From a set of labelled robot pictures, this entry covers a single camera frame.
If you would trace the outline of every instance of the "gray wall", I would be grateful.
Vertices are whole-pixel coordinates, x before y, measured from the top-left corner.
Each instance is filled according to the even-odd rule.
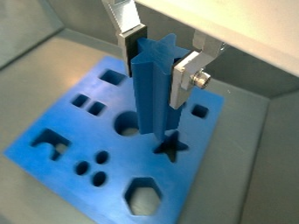
[[[299,91],[269,102],[241,224],[299,223]]]
[[[45,0],[1,0],[0,69],[61,27]]]

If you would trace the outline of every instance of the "square hole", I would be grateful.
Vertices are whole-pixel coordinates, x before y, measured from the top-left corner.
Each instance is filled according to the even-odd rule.
[[[81,108],[82,105],[86,103],[86,101],[89,100],[89,98],[84,95],[80,94],[71,101],[71,105],[74,105],[75,107]]]
[[[196,104],[192,108],[190,113],[198,118],[205,118],[209,110],[204,108],[201,105]]]
[[[93,116],[98,116],[101,110],[104,109],[105,104],[100,103],[98,101],[93,102],[93,104],[90,105],[90,107],[88,108],[88,112],[93,115]]]
[[[106,72],[98,77],[102,81],[110,83],[112,85],[117,86],[125,76],[121,73],[117,73],[112,70],[106,70]]]

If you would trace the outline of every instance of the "metal bracket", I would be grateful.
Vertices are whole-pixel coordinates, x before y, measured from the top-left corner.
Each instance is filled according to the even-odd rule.
[[[125,71],[132,76],[130,59],[137,55],[136,40],[146,38],[146,27],[140,23],[133,0],[101,0],[101,2],[116,28],[117,45],[122,49]]]
[[[172,68],[172,91],[169,105],[177,109],[186,101],[192,87],[205,88],[210,76],[202,72],[202,68],[218,57],[225,50],[225,43],[194,31],[192,45],[201,49],[193,51],[180,59]]]

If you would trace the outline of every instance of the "circular hole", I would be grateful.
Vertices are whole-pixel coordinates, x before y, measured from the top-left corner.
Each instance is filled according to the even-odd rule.
[[[102,150],[96,155],[97,164],[102,165],[108,161],[108,153]]]
[[[78,175],[85,174],[88,169],[89,169],[89,163],[86,161],[81,161],[81,162],[77,163],[77,165],[75,165],[75,173]]]
[[[122,137],[128,137],[136,134],[138,130],[136,121],[136,112],[126,111],[125,113],[117,116],[114,121],[114,130],[116,133]]]
[[[101,186],[105,183],[106,174],[102,171],[98,171],[92,178],[92,185]]]

